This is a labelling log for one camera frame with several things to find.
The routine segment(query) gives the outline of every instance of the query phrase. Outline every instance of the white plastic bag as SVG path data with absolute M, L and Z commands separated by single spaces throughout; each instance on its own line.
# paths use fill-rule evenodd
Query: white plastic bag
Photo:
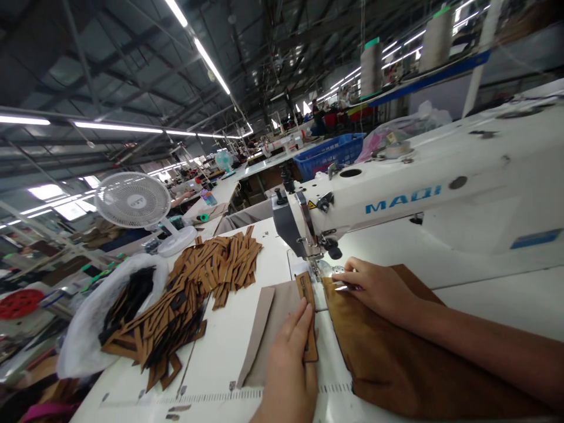
M 153 290 L 137 314 L 152 306 L 162 295 L 169 274 L 167 261 L 160 256 L 137 254 L 129 257 L 82 303 L 70 322 L 57 362 L 59 379 L 90 376 L 112 365 L 119 357 L 101 352 L 98 335 L 104 318 L 120 292 L 129 282 L 129 275 L 155 266 Z
M 403 141 L 449 123 L 452 123 L 452 118 L 447 110 L 433 109 L 429 100 L 424 101 L 419 105 L 417 113 L 390 120 L 368 134 L 364 138 L 362 152 L 355 163 L 365 162 L 370 159 L 373 151 L 391 142 Z

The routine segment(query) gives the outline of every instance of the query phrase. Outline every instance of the white sewing machine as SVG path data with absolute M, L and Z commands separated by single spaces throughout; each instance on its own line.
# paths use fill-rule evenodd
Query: white sewing machine
M 299 131 L 299 132 L 291 133 L 290 135 L 287 135 L 285 137 L 282 137 L 274 141 L 265 140 L 264 145 L 262 146 L 261 149 L 266 157 L 270 157 L 272 156 L 272 152 L 279 148 L 283 147 L 284 153 L 290 154 L 297 151 L 298 149 L 301 149 L 303 146 L 304 146 L 304 140 L 302 137 L 302 131 Z
M 325 252 L 341 258 L 338 241 L 347 232 L 424 212 L 423 229 L 453 250 L 537 254 L 528 271 L 564 263 L 564 90 L 557 83 L 540 90 L 549 98 L 413 137 L 397 159 L 381 152 L 294 182 L 287 204 L 273 197 L 278 234 L 315 268 Z

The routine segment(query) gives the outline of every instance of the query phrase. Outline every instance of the hand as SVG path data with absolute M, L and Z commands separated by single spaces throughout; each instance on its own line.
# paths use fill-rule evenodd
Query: hand
M 305 298 L 290 314 L 268 358 L 263 402 L 251 423 L 311 423 L 317 402 L 315 363 L 303 363 L 314 310 Z
M 400 325 L 422 301 L 393 269 L 355 257 L 347 260 L 345 273 L 333 274 L 333 280 L 360 286 L 362 290 L 350 291 L 350 294 L 375 313 Z

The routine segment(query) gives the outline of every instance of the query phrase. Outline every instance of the electric fan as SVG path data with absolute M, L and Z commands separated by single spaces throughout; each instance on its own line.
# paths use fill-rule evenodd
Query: electric fan
M 126 228 L 142 228 L 161 222 L 171 236 L 159 245 L 158 252 L 169 257 L 185 249 L 196 237 L 188 226 L 177 230 L 166 218 L 170 194 L 157 179 L 139 172 L 122 172 L 104 179 L 94 196 L 94 205 L 107 221 Z
M 222 150 L 216 154 L 216 165 L 225 170 L 225 175 L 223 176 L 224 179 L 235 173 L 235 171 L 231 168 L 232 164 L 233 156 L 227 151 Z

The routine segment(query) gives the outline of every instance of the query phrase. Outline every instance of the blue plastic crate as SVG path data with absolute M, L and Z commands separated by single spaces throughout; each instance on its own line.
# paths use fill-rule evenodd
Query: blue plastic crate
M 294 157 L 304 181 L 311 180 L 317 172 L 327 172 L 335 161 L 339 165 L 352 164 L 362 152 L 362 141 L 366 134 L 345 134 L 325 141 Z

